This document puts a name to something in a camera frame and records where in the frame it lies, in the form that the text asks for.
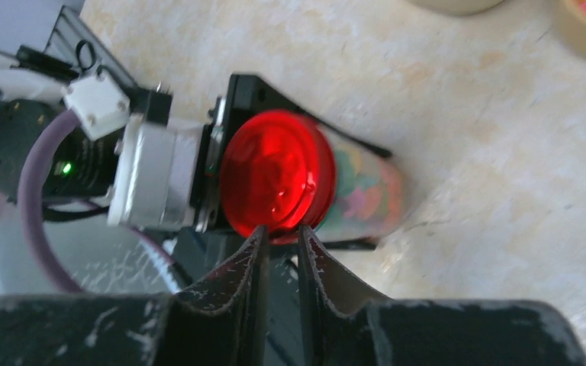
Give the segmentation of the clear plastic jar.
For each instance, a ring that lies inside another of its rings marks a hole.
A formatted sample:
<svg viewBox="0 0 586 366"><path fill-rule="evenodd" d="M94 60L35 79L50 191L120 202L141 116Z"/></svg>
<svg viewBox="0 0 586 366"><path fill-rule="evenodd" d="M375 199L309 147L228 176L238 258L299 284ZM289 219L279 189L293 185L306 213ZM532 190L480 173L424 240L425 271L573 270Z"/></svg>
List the clear plastic jar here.
<svg viewBox="0 0 586 366"><path fill-rule="evenodd" d="M324 242L379 239L401 225L403 178L396 165L327 129L336 165L336 192L314 229Z"/></svg>

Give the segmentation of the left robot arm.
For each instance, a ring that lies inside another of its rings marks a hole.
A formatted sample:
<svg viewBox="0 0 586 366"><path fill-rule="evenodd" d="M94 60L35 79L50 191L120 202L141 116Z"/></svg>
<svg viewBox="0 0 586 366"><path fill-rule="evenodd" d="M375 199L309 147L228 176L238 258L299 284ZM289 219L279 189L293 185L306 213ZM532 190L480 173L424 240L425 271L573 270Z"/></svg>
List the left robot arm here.
<svg viewBox="0 0 586 366"><path fill-rule="evenodd" d="M265 226L288 256L302 229L367 249L395 231L402 180L391 153L315 117L258 75L234 73L206 124L177 120L172 95L142 88L110 53L80 40L72 61L28 47L0 54L0 192L58 291L87 288L43 225L104 217L145 236L177 292Z"/></svg>

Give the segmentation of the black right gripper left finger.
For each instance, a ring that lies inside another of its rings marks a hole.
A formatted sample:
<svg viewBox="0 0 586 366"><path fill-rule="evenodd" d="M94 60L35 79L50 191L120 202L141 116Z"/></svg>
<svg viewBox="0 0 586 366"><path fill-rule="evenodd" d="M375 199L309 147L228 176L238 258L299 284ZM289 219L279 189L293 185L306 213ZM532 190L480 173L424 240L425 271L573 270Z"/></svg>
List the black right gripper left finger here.
<svg viewBox="0 0 586 366"><path fill-rule="evenodd" d="M178 294L0 297L0 365L261 365L268 231Z"/></svg>

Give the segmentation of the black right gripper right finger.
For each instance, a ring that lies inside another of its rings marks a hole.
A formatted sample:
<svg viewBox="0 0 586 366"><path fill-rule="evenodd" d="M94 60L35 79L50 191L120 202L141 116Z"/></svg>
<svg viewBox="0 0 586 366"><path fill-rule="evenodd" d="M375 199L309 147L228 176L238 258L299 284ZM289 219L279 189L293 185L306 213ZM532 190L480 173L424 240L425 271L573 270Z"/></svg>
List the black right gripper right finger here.
<svg viewBox="0 0 586 366"><path fill-rule="evenodd" d="M586 365L569 321L531 300L393 299L302 226L299 286L309 365Z"/></svg>

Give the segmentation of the red jar lid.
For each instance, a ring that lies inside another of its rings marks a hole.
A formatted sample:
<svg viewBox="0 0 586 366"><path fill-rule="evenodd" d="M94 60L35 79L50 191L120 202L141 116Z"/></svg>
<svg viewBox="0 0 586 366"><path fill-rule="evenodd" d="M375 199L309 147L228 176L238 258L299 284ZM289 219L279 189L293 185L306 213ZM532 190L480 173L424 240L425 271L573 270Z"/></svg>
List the red jar lid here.
<svg viewBox="0 0 586 366"><path fill-rule="evenodd" d="M288 244L298 228L314 229L333 202L337 167L318 122L274 110L249 119L222 158L220 196L232 229L247 237L266 226L271 240Z"/></svg>

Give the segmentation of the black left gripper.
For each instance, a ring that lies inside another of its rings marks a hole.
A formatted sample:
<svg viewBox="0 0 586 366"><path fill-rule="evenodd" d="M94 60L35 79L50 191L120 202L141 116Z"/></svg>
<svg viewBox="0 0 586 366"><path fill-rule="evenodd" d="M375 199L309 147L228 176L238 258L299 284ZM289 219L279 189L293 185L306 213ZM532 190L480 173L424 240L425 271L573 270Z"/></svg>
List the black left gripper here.
<svg viewBox="0 0 586 366"><path fill-rule="evenodd" d="M313 115L296 101L271 86L261 76L234 73L230 77L226 95L219 98L215 107L209 111L211 123L204 128L201 164L197 168L192 193L192 200L199 208L197 219L203 231L234 233L241 236L227 222L221 206L219 181L222 158L230 139L240 127L257 114L274 110L283 110L310 117L318 122L320 129L327 128L392 163L391 152L388 149L368 143ZM338 249L354 247L370 249L376 240L353 239L325 243Z"/></svg>

